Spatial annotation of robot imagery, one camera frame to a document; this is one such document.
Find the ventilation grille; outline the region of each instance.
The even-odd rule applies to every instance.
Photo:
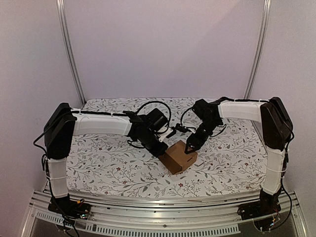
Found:
[[[58,214],[51,214],[45,211],[37,210],[36,217],[50,223],[62,225],[63,218]],[[217,227],[203,230],[187,230],[187,231],[152,231],[152,230],[127,230],[114,228],[100,224],[86,223],[85,228],[80,226],[78,230],[96,233],[112,237],[219,237],[240,233],[238,225],[229,225],[225,227]]]

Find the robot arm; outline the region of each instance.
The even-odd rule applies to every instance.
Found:
[[[260,192],[260,202],[240,207],[243,219],[254,218],[280,210],[277,197],[281,192],[281,178],[287,164],[287,146],[293,124],[278,97],[269,101],[231,100],[223,97],[211,103],[196,101],[192,111],[202,120],[195,133],[187,139],[186,153],[199,150],[213,130],[223,125],[222,119],[248,119],[261,123],[268,154],[267,173]]]
[[[172,129],[166,127],[168,119],[153,109],[147,115],[109,114],[71,109],[67,103],[58,106],[44,127],[47,149],[46,175],[50,180],[52,202],[49,210],[66,214],[72,218],[82,217],[90,211],[86,203],[71,201],[66,179],[66,158],[71,149],[72,137],[83,134],[117,134],[139,141],[153,156],[165,153],[168,146],[163,142],[171,136]]]

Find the brown box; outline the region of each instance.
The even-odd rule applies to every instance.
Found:
[[[169,147],[163,156],[159,157],[159,160],[167,167],[171,174],[182,173],[196,162],[198,157],[197,152],[185,154],[185,147],[186,144],[180,140]]]

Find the floral pattern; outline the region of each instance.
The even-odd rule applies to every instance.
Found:
[[[171,107],[174,126],[197,99],[95,99],[89,100],[84,110],[136,111],[152,100],[163,101]],[[149,104],[140,114],[153,108],[168,116],[162,104]],[[192,112],[186,113],[183,121],[195,127],[201,123]],[[213,196],[260,189],[267,155],[258,134],[247,120],[225,119],[224,123],[227,125],[224,132],[209,138],[199,150],[197,161],[178,175],[171,175],[147,150],[128,145],[127,137],[101,134],[73,137],[67,159],[68,187],[92,194],[144,198]],[[189,133],[177,132],[166,143],[171,146],[180,139],[186,141],[188,136]]]

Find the white wall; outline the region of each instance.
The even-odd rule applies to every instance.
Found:
[[[242,97],[263,3],[65,1],[86,97]]]
[[[293,121],[286,184],[316,234],[316,1],[272,1],[252,98],[279,96]]]
[[[0,1],[0,236],[17,237],[42,152],[33,140],[60,102],[79,105],[55,0]]]

